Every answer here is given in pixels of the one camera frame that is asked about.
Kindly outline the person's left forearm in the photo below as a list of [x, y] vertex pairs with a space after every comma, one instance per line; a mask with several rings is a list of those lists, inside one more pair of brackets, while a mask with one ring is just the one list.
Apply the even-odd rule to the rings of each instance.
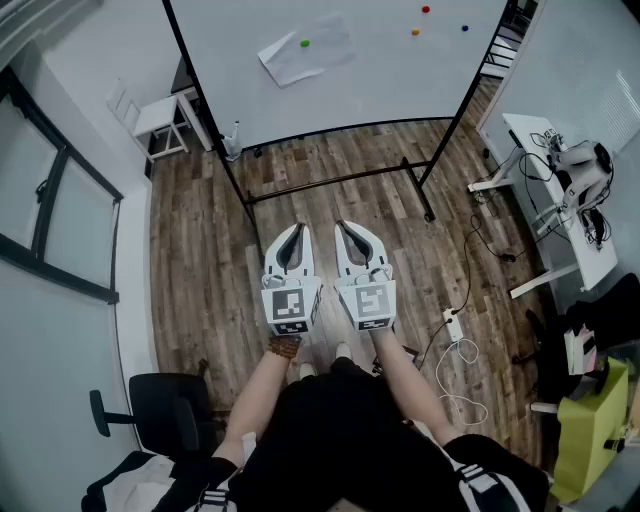
[[223, 441], [214, 457], [245, 464], [244, 439], [255, 435], [258, 441], [272, 418], [291, 360], [297, 355], [299, 337], [276, 336], [234, 403]]

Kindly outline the white carton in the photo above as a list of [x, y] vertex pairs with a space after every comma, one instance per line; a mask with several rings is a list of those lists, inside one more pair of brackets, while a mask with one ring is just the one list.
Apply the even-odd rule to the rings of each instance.
[[577, 334], [569, 329], [564, 334], [567, 369], [570, 375], [584, 375], [595, 369], [597, 347], [595, 334], [583, 326]]

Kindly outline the white chair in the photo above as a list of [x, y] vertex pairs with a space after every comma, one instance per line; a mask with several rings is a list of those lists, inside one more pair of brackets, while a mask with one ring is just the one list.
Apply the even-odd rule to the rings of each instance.
[[[140, 106], [118, 78], [106, 104], [150, 163], [178, 152], [190, 152], [180, 129], [190, 128], [191, 123], [175, 95]], [[143, 143], [143, 138], [151, 136], [165, 137], [165, 146], [159, 152], [151, 153]]]

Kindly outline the white paper sheet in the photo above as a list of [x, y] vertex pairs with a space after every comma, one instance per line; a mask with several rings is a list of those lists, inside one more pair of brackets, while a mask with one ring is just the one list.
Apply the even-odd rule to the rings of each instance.
[[[300, 46], [309, 40], [310, 46]], [[292, 31], [258, 52], [258, 58], [280, 88], [320, 75], [355, 58], [343, 17], [332, 14]]]

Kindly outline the green box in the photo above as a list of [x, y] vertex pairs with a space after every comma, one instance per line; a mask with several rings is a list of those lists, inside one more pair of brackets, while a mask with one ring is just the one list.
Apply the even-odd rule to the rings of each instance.
[[608, 363], [600, 393], [577, 401], [564, 398], [558, 407], [561, 429], [551, 493], [562, 503], [580, 499], [617, 454], [627, 423], [628, 367], [614, 358]]

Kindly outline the black bag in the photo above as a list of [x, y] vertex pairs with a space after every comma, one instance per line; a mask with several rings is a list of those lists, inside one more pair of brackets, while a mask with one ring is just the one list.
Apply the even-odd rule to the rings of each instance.
[[535, 339], [536, 350], [512, 362], [536, 363], [535, 391], [543, 402], [559, 402], [578, 386], [581, 377], [568, 371], [564, 334], [585, 327], [594, 333], [596, 351], [640, 340], [640, 279], [624, 275], [608, 292], [593, 302], [578, 301], [566, 313], [542, 323], [531, 310], [526, 312]]

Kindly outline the person's right forearm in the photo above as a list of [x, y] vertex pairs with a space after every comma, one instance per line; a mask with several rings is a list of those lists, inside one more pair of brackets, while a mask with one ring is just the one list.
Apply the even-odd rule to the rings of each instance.
[[461, 437], [462, 433], [449, 421], [441, 400], [409, 360], [394, 332], [389, 328], [378, 329], [371, 331], [370, 336], [383, 376], [403, 416], [424, 424], [440, 446]]

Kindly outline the black metal shelf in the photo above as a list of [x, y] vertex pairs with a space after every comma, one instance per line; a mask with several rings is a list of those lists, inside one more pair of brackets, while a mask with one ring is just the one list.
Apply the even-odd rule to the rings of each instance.
[[491, 47], [485, 55], [480, 74], [503, 79], [517, 56], [532, 22], [538, 0], [507, 0]]

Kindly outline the white headset device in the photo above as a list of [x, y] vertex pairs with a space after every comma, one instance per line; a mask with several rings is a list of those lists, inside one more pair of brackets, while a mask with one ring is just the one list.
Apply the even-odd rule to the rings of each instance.
[[613, 178], [613, 164], [599, 142], [586, 141], [569, 149], [551, 148], [549, 167], [563, 189], [560, 207], [580, 211], [602, 199]]

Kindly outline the black-framed whiteboard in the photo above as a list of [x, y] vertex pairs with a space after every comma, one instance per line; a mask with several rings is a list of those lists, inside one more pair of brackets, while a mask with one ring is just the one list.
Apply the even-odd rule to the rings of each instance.
[[[162, 0], [215, 144], [239, 121], [245, 149], [409, 120], [456, 125], [507, 0]], [[423, 13], [422, 7], [430, 12]], [[280, 88], [258, 52], [332, 15], [350, 62]], [[461, 27], [467, 25], [464, 32]], [[420, 29], [413, 36], [412, 29]]]

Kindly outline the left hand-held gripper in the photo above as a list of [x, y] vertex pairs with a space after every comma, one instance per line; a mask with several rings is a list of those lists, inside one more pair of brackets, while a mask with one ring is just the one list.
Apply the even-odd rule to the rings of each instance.
[[[304, 277], [280, 276], [292, 271], [294, 276]], [[314, 276], [311, 232], [306, 224], [294, 224], [276, 238], [265, 254], [264, 272], [261, 295], [272, 333], [308, 334], [321, 302], [322, 283]]]

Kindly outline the white desk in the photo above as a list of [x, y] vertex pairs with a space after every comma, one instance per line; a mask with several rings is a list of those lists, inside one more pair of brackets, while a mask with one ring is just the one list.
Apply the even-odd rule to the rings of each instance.
[[512, 113], [502, 117], [514, 147], [487, 179], [469, 184], [468, 190], [476, 194], [511, 188], [532, 231], [545, 272], [511, 289], [510, 296], [515, 299], [574, 272], [580, 275], [582, 291], [593, 289], [618, 263], [609, 224], [593, 221], [601, 216], [599, 206], [609, 197], [613, 178], [604, 197], [593, 206], [563, 210], [563, 189], [549, 167], [549, 151], [569, 149], [589, 140], [567, 145], [544, 117]]

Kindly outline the person's black clothing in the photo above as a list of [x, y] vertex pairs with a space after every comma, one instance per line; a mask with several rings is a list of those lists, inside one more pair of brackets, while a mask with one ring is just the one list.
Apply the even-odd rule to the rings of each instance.
[[452, 460], [510, 478], [531, 512], [544, 512], [541, 470], [482, 435], [437, 448], [404, 422], [381, 378], [335, 361], [282, 391], [244, 467], [215, 457], [176, 471], [153, 512], [191, 512], [223, 482], [237, 512], [328, 512], [342, 499], [368, 512], [468, 512]]

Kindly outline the black window frame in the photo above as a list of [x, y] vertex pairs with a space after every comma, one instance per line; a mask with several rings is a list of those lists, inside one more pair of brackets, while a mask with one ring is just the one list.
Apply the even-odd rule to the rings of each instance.
[[100, 174], [55, 127], [10, 67], [0, 71], [0, 101], [6, 98], [19, 110], [25, 120], [31, 122], [45, 139], [53, 144], [56, 156], [47, 178], [36, 187], [38, 212], [31, 245], [26, 247], [0, 233], [0, 259], [63, 288], [101, 300], [109, 305], [117, 304], [120, 297], [115, 287], [116, 237], [112, 238], [111, 243], [110, 281], [107, 286], [99, 285], [46, 262], [45, 253], [56, 197], [69, 161], [76, 162], [99, 187], [112, 197], [114, 208], [120, 207], [123, 194]]

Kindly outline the dark-topped side table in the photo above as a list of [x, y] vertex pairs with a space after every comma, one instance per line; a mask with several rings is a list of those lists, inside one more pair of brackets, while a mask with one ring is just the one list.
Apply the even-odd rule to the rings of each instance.
[[204, 150], [206, 152], [212, 151], [211, 137], [203, 122], [200, 97], [183, 58], [179, 60], [171, 86], [171, 94], [177, 97], [178, 104], [182, 107], [187, 122], [195, 132]]

